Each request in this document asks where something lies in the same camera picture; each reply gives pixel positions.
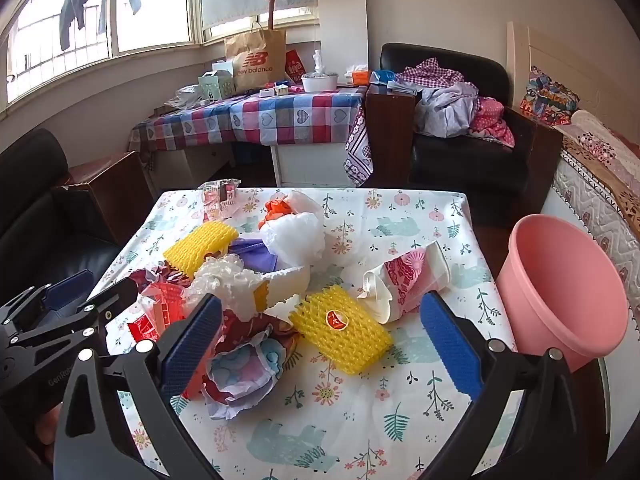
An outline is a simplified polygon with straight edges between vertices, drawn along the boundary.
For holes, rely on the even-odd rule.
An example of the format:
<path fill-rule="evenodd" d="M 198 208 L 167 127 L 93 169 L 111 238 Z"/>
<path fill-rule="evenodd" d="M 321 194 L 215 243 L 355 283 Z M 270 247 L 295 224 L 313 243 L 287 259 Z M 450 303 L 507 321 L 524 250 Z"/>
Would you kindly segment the purple plastic bag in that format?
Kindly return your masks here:
<path fill-rule="evenodd" d="M 229 246 L 230 254 L 238 255 L 248 270 L 271 273 L 277 270 L 278 257 L 259 238 L 237 238 Z"/>

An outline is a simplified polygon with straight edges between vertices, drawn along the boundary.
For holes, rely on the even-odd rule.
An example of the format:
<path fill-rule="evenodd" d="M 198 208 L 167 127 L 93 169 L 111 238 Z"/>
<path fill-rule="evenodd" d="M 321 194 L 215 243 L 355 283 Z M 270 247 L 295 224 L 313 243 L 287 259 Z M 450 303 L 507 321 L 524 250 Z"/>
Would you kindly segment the white foam fruit net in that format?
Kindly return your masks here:
<path fill-rule="evenodd" d="M 183 289 L 184 306 L 192 311 L 207 294 L 217 297 L 222 310 L 248 322 L 280 302 L 303 296 L 310 281 L 309 266 L 293 266 L 270 273 L 247 269 L 238 255 L 208 257 Z"/>

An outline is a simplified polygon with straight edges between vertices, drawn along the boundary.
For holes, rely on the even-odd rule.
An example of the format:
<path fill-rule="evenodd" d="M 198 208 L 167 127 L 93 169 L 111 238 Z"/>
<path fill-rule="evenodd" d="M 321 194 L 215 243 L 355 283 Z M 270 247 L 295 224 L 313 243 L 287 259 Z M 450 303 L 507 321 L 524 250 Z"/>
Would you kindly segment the plaid checkered tablecloth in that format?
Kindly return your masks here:
<path fill-rule="evenodd" d="M 192 110 L 145 119 L 132 128 L 128 148 L 139 154 L 180 151 L 197 146 L 245 142 L 263 146 L 339 143 L 354 185 L 374 173 L 364 97 L 367 89 L 259 94 L 230 98 Z"/>

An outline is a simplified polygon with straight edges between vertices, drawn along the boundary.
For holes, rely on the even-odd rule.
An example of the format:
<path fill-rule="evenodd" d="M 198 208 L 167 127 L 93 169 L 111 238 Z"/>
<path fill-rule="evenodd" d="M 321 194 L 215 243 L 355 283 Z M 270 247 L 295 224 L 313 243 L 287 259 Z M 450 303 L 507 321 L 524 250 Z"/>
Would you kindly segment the dark wooden side table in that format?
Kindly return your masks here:
<path fill-rule="evenodd" d="M 134 236 L 154 204 L 136 152 L 72 167 L 58 186 L 66 191 L 88 192 L 108 234 L 119 245 Z"/>

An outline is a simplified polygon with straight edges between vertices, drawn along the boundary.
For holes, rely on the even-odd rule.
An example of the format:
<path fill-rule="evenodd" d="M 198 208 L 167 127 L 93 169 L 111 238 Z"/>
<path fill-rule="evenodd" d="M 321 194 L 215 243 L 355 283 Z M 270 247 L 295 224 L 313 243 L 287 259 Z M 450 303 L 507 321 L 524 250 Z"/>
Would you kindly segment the pink paper cup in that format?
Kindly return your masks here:
<path fill-rule="evenodd" d="M 358 299 L 376 322 L 388 324 L 416 310 L 425 294 L 440 292 L 449 282 L 442 248 L 431 242 L 363 274 Z"/>

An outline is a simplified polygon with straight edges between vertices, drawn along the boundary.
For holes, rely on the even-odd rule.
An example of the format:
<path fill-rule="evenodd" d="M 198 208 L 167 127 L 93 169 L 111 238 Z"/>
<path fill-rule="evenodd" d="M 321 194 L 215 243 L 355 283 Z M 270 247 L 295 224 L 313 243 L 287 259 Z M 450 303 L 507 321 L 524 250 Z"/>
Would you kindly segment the black leather sofa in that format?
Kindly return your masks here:
<path fill-rule="evenodd" d="M 120 251 L 86 191 L 66 191 L 61 145 L 46 129 L 1 153 L 1 300 L 83 270 L 98 280 Z"/>

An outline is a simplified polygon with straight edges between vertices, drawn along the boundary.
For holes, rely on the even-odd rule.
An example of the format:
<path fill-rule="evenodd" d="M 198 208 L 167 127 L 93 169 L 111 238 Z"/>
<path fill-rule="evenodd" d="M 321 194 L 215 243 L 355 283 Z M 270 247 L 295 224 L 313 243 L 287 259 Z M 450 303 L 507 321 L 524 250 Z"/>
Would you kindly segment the green paper gift box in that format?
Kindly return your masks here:
<path fill-rule="evenodd" d="M 232 73 L 228 70 L 211 70 L 198 77 L 205 99 L 220 101 L 235 95 L 235 84 Z"/>

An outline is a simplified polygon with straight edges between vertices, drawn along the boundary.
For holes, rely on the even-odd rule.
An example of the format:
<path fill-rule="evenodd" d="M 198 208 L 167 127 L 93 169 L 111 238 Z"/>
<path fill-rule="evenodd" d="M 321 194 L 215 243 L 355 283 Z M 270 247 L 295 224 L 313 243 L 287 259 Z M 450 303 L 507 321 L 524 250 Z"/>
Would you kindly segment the red plastic snack bag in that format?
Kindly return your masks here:
<path fill-rule="evenodd" d="M 186 289 L 192 280 L 169 266 L 151 270 L 140 269 L 129 277 L 137 284 L 137 306 L 142 313 L 128 322 L 135 342 L 143 339 L 158 341 L 172 323 L 185 320 L 192 308 L 186 305 Z"/>

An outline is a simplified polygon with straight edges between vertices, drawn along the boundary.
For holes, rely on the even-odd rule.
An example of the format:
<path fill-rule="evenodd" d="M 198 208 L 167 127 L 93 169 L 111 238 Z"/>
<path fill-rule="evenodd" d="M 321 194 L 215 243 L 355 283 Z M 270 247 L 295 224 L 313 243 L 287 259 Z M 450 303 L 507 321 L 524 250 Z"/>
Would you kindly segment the yellow foam fruit net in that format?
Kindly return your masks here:
<path fill-rule="evenodd" d="M 224 255 L 238 237 L 239 232 L 224 222 L 205 222 L 166 249 L 163 256 L 172 268 L 194 278 L 207 256 Z"/>

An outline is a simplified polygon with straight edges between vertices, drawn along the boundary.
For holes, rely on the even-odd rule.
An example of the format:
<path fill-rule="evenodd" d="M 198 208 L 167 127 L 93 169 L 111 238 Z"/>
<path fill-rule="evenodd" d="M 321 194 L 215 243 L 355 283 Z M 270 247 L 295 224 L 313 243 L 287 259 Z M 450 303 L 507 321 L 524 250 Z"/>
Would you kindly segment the yellow foam net with sticker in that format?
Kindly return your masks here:
<path fill-rule="evenodd" d="M 338 285 L 307 295 L 288 320 L 322 356 L 349 375 L 378 362 L 394 344 L 390 333 Z"/>

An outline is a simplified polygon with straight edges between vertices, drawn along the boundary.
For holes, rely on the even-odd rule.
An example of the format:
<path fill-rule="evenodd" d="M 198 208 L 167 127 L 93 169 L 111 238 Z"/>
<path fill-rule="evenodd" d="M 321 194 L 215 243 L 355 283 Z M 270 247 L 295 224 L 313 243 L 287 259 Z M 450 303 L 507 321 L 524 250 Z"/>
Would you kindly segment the white round container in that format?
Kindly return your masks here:
<path fill-rule="evenodd" d="M 306 93 L 333 92 L 337 89 L 337 74 L 303 74 L 302 83 Z"/>

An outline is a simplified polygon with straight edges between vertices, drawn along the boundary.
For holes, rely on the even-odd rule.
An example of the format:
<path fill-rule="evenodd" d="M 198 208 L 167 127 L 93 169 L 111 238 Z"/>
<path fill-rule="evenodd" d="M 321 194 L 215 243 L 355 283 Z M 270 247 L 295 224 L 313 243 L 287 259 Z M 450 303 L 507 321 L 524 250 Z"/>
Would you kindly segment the orange tissue box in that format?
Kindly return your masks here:
<path fill-rule="evenodd" d="M 352 70 L 347 75 L 347 81 L 354 87 L 370 84 L 370 72 L 368 70 Z"/>

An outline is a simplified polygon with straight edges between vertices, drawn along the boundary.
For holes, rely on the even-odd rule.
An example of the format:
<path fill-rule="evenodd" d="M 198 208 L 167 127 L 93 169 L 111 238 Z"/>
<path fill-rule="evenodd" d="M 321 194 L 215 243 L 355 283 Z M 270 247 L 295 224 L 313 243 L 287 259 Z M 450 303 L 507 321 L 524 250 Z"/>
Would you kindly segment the clear candy snack bag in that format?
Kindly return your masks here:
<path fill-rule="evenodd" d="M 221 179 L 198 187 L 202 193 L 204 221 L 221 221 L 234 215 L 239 207 L 236 196 L 240 184 L 238 179 Z"/>

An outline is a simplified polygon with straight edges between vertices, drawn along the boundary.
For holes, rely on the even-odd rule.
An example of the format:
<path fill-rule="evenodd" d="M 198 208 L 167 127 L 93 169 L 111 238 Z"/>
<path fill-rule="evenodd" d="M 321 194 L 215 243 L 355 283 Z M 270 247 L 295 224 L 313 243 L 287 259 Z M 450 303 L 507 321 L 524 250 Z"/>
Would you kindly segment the white and orange plastic bag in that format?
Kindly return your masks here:
<path fill-rule="evenodd" d="M 326 250 L 322 208 L 310 196 L 292 190 L 265 203 L 258 232 L 278 265 L 312 266 Z"/>

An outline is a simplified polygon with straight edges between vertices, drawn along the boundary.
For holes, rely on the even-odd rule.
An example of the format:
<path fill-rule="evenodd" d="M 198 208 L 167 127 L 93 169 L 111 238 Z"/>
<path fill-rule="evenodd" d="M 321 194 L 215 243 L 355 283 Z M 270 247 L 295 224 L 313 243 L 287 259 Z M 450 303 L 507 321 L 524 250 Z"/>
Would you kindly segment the pile of clothes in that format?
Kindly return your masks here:
<path fill-rule="evenodd" d="M 504 105 L 482 96 L 462 73 L 440 66 L 436 58 L 406 67 L 386 86 L 418 99 L 413 125 L 414 131 L 422 136 L 439 139 L 472 136 L 506 148 L 515 146 L 514 134 L 504 119 Z"/>

